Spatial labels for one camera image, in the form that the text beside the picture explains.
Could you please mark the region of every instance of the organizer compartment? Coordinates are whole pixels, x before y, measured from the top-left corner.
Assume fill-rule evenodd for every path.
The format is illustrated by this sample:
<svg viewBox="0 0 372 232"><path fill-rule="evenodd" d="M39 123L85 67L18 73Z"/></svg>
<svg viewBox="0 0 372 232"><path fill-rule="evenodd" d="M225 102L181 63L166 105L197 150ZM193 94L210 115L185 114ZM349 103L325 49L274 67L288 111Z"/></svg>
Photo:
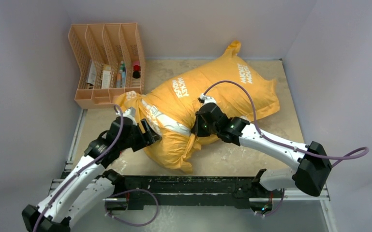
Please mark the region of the organizer compartment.
<svg viewBox="0 0 372 232"><path fill-rule="evenodd" d="M143 93L146 76L146 61L137 23L79 24L72 25L69 42L80 68L80 80L75 101L83 109L113 107L115 99L129 91ZM121 83L120 62L126 67L126 83ZM132 78L134 61L140 61L141 77ZM90 61L96 69L94 85L87 83ZM111 67L111 81L108 88L102 88L102 68Z"/></svg>

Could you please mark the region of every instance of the beige table surface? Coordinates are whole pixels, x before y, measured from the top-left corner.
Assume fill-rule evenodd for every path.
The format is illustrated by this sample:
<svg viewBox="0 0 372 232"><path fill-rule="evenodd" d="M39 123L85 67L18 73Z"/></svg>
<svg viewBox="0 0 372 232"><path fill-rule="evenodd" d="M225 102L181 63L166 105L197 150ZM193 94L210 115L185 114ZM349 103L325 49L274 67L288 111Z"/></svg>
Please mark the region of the beige table surface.
<svg viewBox="0 0 372 232"><path fill-rule="evenodd" d="M145 93L150 92L165 80L206 62L209 60L148 60ZM285 139L303 142L282 62L280 60L248 60L247 62L263 78L277 79L276 92L281 109L279 112L259 120L261 129ZM110 123L115 118L113 109L88 110L76 150L75 164L83 155L88 144L96 139L100 132L109 129ZM255 176L262 168L287 167L282 162L259 151L226 144L222 141L203 146L201 151L192 155L189 162L194 169L193 175L204 176ZM169 170L159 166L143 150L133 152L131 149L127 149L109 168L125 175L185 175L182 171Z"/></svg>

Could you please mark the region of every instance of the yellow bag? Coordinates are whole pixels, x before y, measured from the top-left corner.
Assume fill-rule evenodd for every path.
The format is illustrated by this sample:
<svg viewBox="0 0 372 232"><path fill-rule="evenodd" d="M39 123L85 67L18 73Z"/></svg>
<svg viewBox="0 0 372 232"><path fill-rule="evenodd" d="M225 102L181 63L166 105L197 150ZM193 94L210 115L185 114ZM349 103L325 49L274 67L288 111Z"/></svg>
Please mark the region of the yellow bag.
<svg viewBox="0 0 372 232"><path fill-rule="evenodd" d="M218 138L215 135L197 138L191 134L195 113L200 109L200 94L212 84L231 80L242 85L253 98L257 118L271 115L280 109L275 94L276 81L264 80L245 61L237 56L240 42L232 42L224 54L198 68L174 77L147 95L134 91L119 96L115 104L126 110L136 109L136 121L146 118L150 126L162 136L162 140L145 148L146 154L161 166L181 169L192 173L187 162L192 153ZM228 117L246 117L253 120L253 110L245 93L230 83L221 83L212 88L213 97Z"/></svg>

